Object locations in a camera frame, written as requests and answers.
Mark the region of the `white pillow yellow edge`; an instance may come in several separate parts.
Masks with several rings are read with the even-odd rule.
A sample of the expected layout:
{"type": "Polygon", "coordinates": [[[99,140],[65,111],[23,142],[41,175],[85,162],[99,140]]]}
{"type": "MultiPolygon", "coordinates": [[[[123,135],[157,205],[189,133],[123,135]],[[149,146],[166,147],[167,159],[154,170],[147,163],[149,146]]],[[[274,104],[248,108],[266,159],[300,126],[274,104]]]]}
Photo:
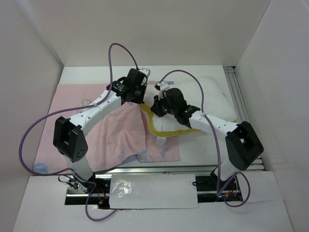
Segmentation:
{"type": "MultiPolygon", "coordinates": [[[[197,78],[201,83],[204,92],[204,111],[212,116],[235,122],[238,118],[232,101],[224,94],[219,84],[211,76],[201,76],[197,78]]],[[[188,104],[200,107],[202,95],[195,80],[191,79],[183,83],[170,85],[170,88],[178,88],[188,104]]],[[[167,114],[158,117],[151,111],[154,103],[154,96],[158,94],[155,89],[155,82],[148,84],[144,96],[144,104],[140,104],[141,110],[146,115],[149,131],[157,137],[173,137],[186,133],[196,132],[177,122],[174,116],[167,114]]]]}

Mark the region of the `pink blue printed pillowcase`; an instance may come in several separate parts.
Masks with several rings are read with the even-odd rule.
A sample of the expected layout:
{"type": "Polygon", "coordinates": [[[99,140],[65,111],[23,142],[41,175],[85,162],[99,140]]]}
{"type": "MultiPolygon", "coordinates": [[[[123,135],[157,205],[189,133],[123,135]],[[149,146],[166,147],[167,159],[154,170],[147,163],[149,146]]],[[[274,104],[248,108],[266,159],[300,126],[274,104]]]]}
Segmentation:
{"type": "MultiPolygon", "coordinates": [[[[59,84],[50,112],[88,105],[105,89],[105,84],[59,84]]],[[[36,172],[50,174],[69,166],[65,157],[53,146],[57,118],[59,115],[46,120],[33,165],[36,172]]],[[[86,157],[95,172],[127,163],[164,165],[181,159],[178,139],[171,137],[163,147],[156,146],[156,136],[148,131],[145,113],[133,103],[126,103],[108,114],[89,132],[86,141],[86,157]]]]}

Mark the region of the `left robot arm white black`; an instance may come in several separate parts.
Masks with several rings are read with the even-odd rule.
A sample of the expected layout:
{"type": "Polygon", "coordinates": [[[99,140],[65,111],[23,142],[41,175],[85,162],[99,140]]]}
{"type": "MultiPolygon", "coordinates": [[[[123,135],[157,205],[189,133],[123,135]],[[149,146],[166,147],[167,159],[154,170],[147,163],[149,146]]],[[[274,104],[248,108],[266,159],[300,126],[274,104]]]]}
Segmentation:
{"type": "Polygon", "coordinates": [[[105,116],[125,102],[143,103],[150,70],[130,69],[127,76],[107,85],[106,90],[83,109],[69,118],[59,117],[55,122],[53,145],[73,169],[73,178],[85,193],[93,191],[96,176],[86,158],[86,136],[105,116]]]}

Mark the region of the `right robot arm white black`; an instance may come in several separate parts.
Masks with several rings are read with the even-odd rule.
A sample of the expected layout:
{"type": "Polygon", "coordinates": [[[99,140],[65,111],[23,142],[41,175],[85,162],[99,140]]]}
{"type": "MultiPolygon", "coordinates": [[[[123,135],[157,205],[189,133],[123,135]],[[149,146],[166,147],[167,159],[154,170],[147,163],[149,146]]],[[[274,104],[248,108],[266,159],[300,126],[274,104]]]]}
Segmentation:
{"type": "Polygon", "coordinates": [[[154,96],[151,111],[157,117],[173,116],[179,125],[212,134],[215,141],[224,141],[228,158],[218,162],[213,171],[211,185],[222,189],[227,180],[239,171],[247,168],[264,152],[264,147],[252,125],[228,122],[203,113],[200,108],[189,105],[178,88],[155,87],[159,93],[154,96]]]}

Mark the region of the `white cover plate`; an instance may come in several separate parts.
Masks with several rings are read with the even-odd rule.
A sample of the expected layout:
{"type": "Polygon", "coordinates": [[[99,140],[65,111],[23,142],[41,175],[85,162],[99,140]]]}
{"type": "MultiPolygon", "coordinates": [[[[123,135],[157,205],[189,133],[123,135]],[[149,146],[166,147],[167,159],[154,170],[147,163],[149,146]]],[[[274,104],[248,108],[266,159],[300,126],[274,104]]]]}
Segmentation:
{"type": "Polygon", "coordinates": [[[198,207],[194,174],[113,175],[111,209],[190,209],[198,207]]]}

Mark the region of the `aluminium side rail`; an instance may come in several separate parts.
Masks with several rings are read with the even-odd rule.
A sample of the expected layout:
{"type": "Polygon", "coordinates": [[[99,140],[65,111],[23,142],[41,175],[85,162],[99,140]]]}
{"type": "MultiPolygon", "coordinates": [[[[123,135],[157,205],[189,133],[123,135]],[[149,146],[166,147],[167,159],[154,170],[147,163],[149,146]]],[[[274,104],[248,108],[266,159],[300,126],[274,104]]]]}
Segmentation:
{"type": "MultiPolygon", "coordinates": [[[[248,115],[244,95],[242,93],[242,90],[240,89],[240,83],[237,78],[235,68],[236,68],[235,66],[223,66],[232,102],[238,115],[237,122],[240,123],[242,121],[247,121],[252,124],[248,115]]],[[[250,167],[247,170],[248,171],[266,170],[261,155],[250,165],[250,167]]]]}

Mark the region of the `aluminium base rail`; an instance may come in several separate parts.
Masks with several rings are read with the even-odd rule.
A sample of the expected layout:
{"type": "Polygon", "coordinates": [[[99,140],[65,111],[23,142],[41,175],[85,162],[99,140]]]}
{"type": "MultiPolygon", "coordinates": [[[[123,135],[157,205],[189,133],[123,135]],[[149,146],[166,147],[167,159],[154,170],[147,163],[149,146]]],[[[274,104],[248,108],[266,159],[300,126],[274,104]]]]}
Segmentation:
{"type": "Polygon", "coordinates": [[[116,167],[104,171],[97,171],[96,174],[149,174],[149,173],[196,173],[212,172],[216,166],[164,166],[164,167],[116,167]]]}

